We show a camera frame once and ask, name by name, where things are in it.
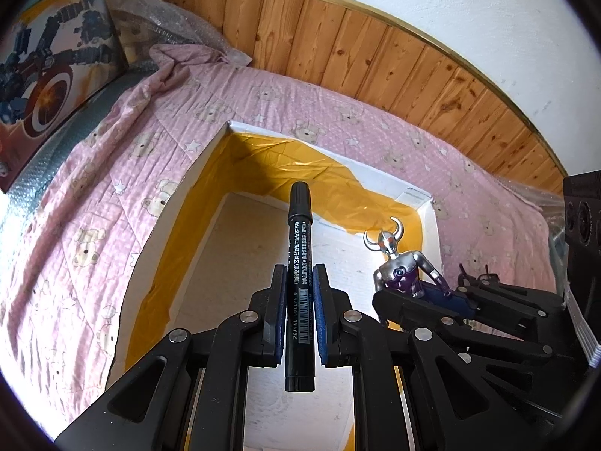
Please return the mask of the purple silver hero figure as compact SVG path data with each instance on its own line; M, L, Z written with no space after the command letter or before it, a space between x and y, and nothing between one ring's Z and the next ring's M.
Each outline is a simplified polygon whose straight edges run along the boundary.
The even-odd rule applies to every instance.
M372 240L367 231L362 235L368 250L379 251L387 257L386 262L373 274L375 290L395 290L412 298L425 297L426 289L419 275L419 272L423 272L443 296L451 296L452 289L443 275L420 250L398 250L405 226L398 218L391 217L390 220L395 230L380 230L376 240Z

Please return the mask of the black marker pen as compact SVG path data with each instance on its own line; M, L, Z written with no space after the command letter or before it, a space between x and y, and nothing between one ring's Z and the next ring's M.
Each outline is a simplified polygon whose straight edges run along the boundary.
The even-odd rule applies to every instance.
M312 208L306 182L292 184L287 217L285 390L315 391Z

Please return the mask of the white cardboard box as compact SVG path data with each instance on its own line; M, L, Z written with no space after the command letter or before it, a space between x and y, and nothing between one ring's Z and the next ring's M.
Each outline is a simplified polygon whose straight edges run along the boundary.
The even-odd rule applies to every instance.
M288 259L287 209L295 181L312 194L313 259L352 305L373 313L373 274L384 257L362 240L396 222L400 246L441 262L429 192L344 156L231 121L184 174L134 264L110 380L168 331L201 332L243 310Z

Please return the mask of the pink bear-print quilt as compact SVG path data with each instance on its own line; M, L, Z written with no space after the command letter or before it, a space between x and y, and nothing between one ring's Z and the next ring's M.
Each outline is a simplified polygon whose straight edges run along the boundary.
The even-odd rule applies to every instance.
M172 192L228 121L260 126L429 191L453 280L491 269L553 290L540 211L452 145L320 86L160 45L158 69L85 132L30 215L1 233L1 365L33 419L61 433L104 391L134 264Z

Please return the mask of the wooden headboard panel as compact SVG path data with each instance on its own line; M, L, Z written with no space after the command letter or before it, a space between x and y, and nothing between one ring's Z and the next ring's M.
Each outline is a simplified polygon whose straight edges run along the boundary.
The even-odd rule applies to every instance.
M490 173L561 192L565 169L527 115L470 62L353 0L164 0L213 24L258 69L323 86L453 145Z

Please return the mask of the robot toy box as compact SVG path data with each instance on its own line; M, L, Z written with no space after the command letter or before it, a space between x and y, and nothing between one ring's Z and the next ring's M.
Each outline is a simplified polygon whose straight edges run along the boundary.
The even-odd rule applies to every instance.
M1 191L127 69L107 0L41 0L1 39Z

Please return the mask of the bubble wrap at headboard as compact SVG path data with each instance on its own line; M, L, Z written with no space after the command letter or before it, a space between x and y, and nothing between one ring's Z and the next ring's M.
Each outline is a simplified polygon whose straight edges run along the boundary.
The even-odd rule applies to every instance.
M109 0L111 15L129 64L150 62L154 45L205 45L230 62L247 66L253 58L229 45L216 27L163 0Z

